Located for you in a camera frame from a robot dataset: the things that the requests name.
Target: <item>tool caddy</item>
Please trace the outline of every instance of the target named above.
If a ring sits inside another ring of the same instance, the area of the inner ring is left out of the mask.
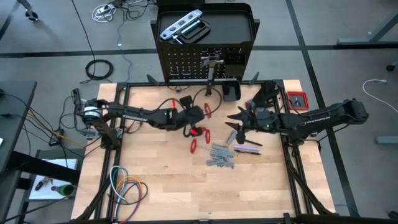
[[[205,57],[220,61],[215,79],[241,81],[259,25],[246,3],[160,6],[151,27],[165,82],[207,79]]]

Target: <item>concrete floor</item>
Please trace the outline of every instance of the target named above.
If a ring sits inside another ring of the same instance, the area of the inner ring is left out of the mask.
[[[41,18],[32,23],[24,17],[20,6],[12,16],[9,27],[0,40],[0,55],[4,53],[24,52],[64,52],[89,50],[84,32],[75,14],[71,1],[66,0],[29,0],[34,11]],[[100,24],[91,20],[91,12],[108,0],[75,0],[76,6],[88,32],[94,50],[117,50],[116,29],[121,23],[121,13],[117,12],[113,21]],[[285,1],[252,0],[255,18],[261,20],[256,45],[298,45],[294,27]],[[398,9],[394,0],[292,0],[297,19],[307,45],[334,45],[339,37],[365,37],[387,15]],[[15,2],[0,2],[0,24],[3,24]],[[149,21],[156,18],[157,8],[149,6],[141,18],[128,21],[122,28],[122,48],[153,49],[155,47]],[[384,40],[394,40],[398,29],[393,29]],[[384,50],[311,50],[310,58],[326,105],[357,98],[365,104],[370,113],[367,123],[362,126],[350,126],[336,133],[349,182],[363,217],[387,218],[391,210],[398,210],[396,178],[398,150],[396,146],[380,146],[374,143],[377,135],[397,134],[396,113],[388,106],[368,97],[361,87],[365,80],[384,78],[388,83],[370,83],[369,92],[398,106],[396,94],[398,77],[396,72],[388,73],[385,66],[397,60],[395,49]],[[146,74],[162,80],[157,54],[129,54],[126,57],[133,62],[131,82],[146,82]],[[113,82],[124,81],[129,64],[121,55],[101,55],[113,63],[115,71],[110,77]],[[36,80],[38,85],[32,107],[44,115],[54,126],[62,110],[63,100],[73,88],[78,87],[82,97],[95,98],[98,85],[102,82],[79,84],[86,80],[84,68],[92,60],[91,56],[69,57],[29,57],[0,58],[3,80]],[[106,70],[97,66],[97,74]],[[306,91],[310,109],[318,108],[308,72],[299,50],[253,51],[245,73],[245,80],[251,79],[260,71],[262,79],[299,79]],[[69,102],[67,111],[72,111]],[[28,129],[41,134],[27,125]],[[81,144],[84,138],[78,133],[67,130],[66,135],[77,139]],[[48,145],[31,137],[32,151],[50,149]],[[333,162],[327,139],[322,142],[322,159],[335,204],[345,204],[336,167]],[[27,152],[24,134],[19,138],[16,150]],[[17,213],[21,192],[17,192],[9,216]],[[29,209],[45,204],[31,203]],[[72,201],[63,201],[51,207],[26,216],[30,223],[47,224],[66,222],[72,211]],[[345,207],[337,207],[337,212],[347,215]]]

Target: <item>black desk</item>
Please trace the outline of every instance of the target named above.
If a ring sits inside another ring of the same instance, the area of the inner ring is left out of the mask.
[[[30,106],[36,84],[35,81],[0,82],[0,89],[7,94],[20,98]],[[10,113],[25,118],[27,111],[28,108],[19,100],[7,95],[0,96],[0,114]],[[0,173],[6,170],[23,124],[24,120],[16,116],[10,119],[0,118],[0,138],[3,138],[0,146]]]
[[[30,106],[36,84],[35,81],[0,82],[0,89],[5,94],[20,98]],[[3,138],[0,146],[0,222],[7,217],[16,189],[28,190],[32,185],[30,179],[21,178],[22,171],[64,180],[73,184],[77,184],[80,177],[80,171],[78,170],[68,169],[14,151],[29,110],[23,102],[12,96],[0,96],[0,114],[17,115],[7,118],[0,117],[0,138]]]

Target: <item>purple marker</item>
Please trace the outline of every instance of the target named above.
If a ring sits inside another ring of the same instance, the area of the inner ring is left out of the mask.
[[[260,149],[258,147],[250,147],[250,146],[233,146],[233,147],[234,147],[234,149],[260,151]]]

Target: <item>green bottle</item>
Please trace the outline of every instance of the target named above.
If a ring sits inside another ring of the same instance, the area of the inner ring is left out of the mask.
[[[65,185],[61,185],[59,187],[52,186],[51,190],[58,192],[60,195],[69,196],[70,194],[73,193],[73,191],[75,190],[75,187],[70,184],[65,184]]]

